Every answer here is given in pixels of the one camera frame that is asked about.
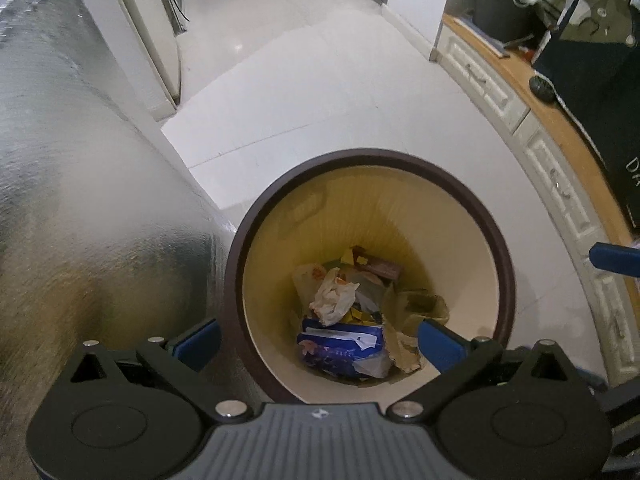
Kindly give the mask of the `red shiny snack box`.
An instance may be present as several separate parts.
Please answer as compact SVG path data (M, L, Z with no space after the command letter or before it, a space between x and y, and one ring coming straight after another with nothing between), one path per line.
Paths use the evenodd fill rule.
M383 280L397 281L400 278L402 266L399 264L372 255L360 246L352 246L349 250L354 262L352 265L357 269L370 272Z

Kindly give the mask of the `white cabinet with wooden top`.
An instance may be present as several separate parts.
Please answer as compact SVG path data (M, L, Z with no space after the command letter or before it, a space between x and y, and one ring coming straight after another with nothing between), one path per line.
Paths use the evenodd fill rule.
M438 62L483 112L532 181L570 254L600 340L608 380L639 373L639 292L630 278L595 268L597 242L629 246L620 207L587 144L562 108L534 96L535 71L518 51L501 53L460 18L444 15Z

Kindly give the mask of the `white refrigerator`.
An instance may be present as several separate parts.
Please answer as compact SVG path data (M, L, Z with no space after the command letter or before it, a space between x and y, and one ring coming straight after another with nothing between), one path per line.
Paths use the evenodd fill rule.
M180 102L181 62L177 36L186 31L184 0L122 0L160 77L172 108Z

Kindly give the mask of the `grey bin with white bag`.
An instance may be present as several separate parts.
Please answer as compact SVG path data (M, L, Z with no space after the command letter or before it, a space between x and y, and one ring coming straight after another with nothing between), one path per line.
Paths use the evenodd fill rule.
M529 14L540 0L475 0L473 24L488 37L505 44L525 36Z

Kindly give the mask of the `yellow round trash bin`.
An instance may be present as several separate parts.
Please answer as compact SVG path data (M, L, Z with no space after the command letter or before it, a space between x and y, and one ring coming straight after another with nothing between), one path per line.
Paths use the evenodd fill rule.
M397 281L353 266L349 248L402 266ZM224 341L274 402L387 406L436 368L348 382L306 366L296 336L329 270L358 283L339 323L381 325L385 293L427 289L465 339L507 342L516 286L506 241L478 197L449 172L401 152L360 148L295 167L258 197L236 232L224 282Z

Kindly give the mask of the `torn brown cardboard box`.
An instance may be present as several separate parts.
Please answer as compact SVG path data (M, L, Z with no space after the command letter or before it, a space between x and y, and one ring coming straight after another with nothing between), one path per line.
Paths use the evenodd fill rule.
M390 286L381 312L385 349L392 363L405 374L420 370L424 359L420 358L418 350L419 325L428 320L446 325L449 309L445 300L427 289L398 292Z

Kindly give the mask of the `black round object on cabinet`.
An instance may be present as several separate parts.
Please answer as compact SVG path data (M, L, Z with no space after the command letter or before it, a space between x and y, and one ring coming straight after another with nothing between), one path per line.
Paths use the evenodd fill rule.
M544 79L544 77L540 75L531 76L528 85L530 92L532 92L533 96L540 102L553 105L558 100L552 84L550 84L547 79Z

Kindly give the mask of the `black cardboard box on cabinet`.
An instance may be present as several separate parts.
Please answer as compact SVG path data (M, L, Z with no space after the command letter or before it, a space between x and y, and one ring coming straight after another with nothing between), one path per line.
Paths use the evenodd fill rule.
M639 231L639 0L573 0L534 69L598 155Z

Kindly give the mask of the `white plastic bag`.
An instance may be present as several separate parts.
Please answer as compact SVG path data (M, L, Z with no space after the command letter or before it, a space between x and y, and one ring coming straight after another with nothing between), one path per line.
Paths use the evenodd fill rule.
M356 302L358 283L341 277L341 269L329 270L309 304L310 312L322 326L337 324Z

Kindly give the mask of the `blue purple plastic package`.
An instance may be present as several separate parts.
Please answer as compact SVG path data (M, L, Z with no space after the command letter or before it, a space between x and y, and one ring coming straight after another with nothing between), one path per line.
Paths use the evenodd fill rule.
M348 382L385 379L393 366L381 325L336 323L326 327L305 318L296 344L306 366Z

